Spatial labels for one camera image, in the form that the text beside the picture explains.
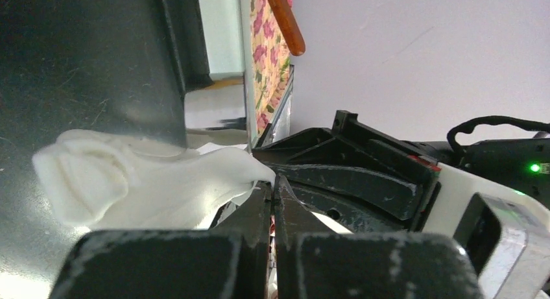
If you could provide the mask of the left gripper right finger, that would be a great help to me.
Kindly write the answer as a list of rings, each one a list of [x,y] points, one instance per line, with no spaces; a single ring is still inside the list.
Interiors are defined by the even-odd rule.
[[[482,298],[464,249],[440,234],[339,234],[274,184],[280,298]]]

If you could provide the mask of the small round metal cup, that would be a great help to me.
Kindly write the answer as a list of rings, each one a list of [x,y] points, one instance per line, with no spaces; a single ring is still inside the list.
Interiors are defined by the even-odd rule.
[[[246,130],[246,91],[243,77],[226,77],[186,93],[185,127],[198,130]]]

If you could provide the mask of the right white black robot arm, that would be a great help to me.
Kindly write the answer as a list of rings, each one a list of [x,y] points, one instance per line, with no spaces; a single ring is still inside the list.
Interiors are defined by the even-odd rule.
[[[523,204],[548,221],[549,139],[457,143],[458,133],[479,125],[547,129],[491,115],[456,126],[445,141],[405,141],[339,110],[331,128],[308,128],[253,154],[284,175],[303,203],[354,232],[452,233],[475,193]]]

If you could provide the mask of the white dough ball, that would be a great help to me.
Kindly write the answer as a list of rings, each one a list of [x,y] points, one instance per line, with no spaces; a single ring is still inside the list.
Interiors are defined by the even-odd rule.
[[[74,129],[32,157],[56,219],[106,229],[203,229],[219,208],[243,203],[272,169],[244,145],[185,149]]]

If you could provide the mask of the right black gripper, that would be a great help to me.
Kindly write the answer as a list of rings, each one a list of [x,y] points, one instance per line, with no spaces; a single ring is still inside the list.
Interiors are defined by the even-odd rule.
[[[410,232],[423,230],[440,189],[436,160],[345,110],[336,111],[332,128],[308,128],[252,154],[291,185],[358,200],[399,221],[412,218]],[[420,201],[416,184],[393,176],[420,181]]]

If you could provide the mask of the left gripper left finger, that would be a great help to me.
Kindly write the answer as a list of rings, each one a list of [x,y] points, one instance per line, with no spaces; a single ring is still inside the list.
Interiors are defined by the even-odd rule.
[[[51,298],[266,298],[272,187],[209,230],[102,230],[71,249]]]

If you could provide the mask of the black baking tray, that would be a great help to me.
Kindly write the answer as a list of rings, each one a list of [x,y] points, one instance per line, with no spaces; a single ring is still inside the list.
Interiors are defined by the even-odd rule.
[[[2,298],[47,298],[84,233],[32,155],[74,128],[184,146],[184,95],[208,79],[198,0],[1,0]]]

